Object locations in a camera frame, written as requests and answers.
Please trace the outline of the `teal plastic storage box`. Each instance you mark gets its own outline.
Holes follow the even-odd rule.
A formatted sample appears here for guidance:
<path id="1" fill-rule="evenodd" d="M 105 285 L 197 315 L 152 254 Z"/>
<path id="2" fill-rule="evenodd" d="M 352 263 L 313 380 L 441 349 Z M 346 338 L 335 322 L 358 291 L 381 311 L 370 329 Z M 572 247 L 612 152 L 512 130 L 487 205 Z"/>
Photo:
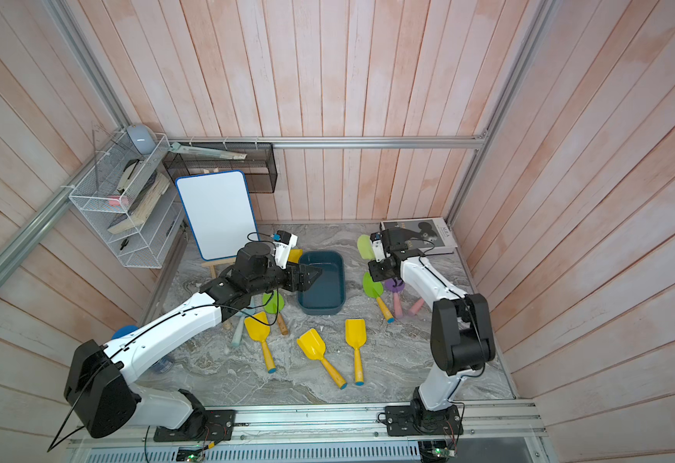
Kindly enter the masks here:
<path id="1" fill-rule="evenodd" d="M 298 294 L 298 304 L 308 316 L 333 316 L 341 311 L 345 300 L 343 257 L 335 251 L 305 252 L 299 262 L 322 270 L 312 287 Z"/>

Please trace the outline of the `light green shovel wooden handle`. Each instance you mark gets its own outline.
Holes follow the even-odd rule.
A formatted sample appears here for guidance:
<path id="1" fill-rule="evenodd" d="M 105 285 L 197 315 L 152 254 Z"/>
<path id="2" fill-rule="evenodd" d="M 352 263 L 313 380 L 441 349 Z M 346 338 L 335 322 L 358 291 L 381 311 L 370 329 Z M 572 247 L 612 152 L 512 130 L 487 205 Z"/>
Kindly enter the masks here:
<path id="1" fill-rule="evenodd" d="M 363 260 L 374 260 L 375 254 L 369 235 L 360 235 L 357 240 L 357 248 Z"/>

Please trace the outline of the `purple shovel with pink handle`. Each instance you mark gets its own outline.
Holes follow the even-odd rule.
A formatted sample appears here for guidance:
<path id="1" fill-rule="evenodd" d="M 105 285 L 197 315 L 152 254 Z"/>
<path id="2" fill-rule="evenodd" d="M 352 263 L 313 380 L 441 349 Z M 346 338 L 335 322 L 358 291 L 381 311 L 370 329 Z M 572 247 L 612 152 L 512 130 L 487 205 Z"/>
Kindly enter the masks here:
<path id="1" fill-rule="evenodd" d="M 395 318 L 402 318 L 404 316 L 401 293 L 405 288 L 405 283 L 401 278 L 393 278 L 384 282 L 386 291 L 389 291 L 393 297 L 393 315 Z"/>

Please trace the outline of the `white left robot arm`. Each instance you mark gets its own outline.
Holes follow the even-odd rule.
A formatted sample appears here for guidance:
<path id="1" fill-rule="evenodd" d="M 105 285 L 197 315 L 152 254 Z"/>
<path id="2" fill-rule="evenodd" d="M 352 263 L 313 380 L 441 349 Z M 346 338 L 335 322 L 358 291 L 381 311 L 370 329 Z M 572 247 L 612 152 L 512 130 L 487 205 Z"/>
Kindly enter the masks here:
<path id="1" fill-rule="evenodd" d="M 235 263 L 201 286 L 175 310 L 121 338 L 75 350 L 64 395 L 91 437 L 107 437 L 125 426 L 167 428 L 187 440 L 208 430 L 204 405 L 189 391 L 162 392 L 137 386 L 139 377 L 196 335 L 272 291 L 307 291 L 322 270 L 289 261 L 289 246 L 249 242 Z"/>

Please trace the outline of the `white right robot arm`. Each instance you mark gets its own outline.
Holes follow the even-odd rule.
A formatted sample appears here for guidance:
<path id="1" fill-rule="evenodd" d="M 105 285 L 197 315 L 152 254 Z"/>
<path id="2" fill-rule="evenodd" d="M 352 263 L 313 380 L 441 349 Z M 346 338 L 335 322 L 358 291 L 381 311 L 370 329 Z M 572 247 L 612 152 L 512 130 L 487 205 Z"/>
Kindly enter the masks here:
<path id="1" fill-rule="evenodd" d="M 432 310 L 430 349 L 434 361 L 426 380 L 407 406 L 385 408 L 391 436 L 462 431 L 462 416 L 453 401 L 466 380 L 484 373 L 496 357 L 496 345 L 486 298 L 453 285 L 428 257 L 409 247 L 422 236 L 407 229 L 386 229 L 362 235 L 358 249 L 368 261 L 375 283 L 394 279 L 413 287 Z"/>

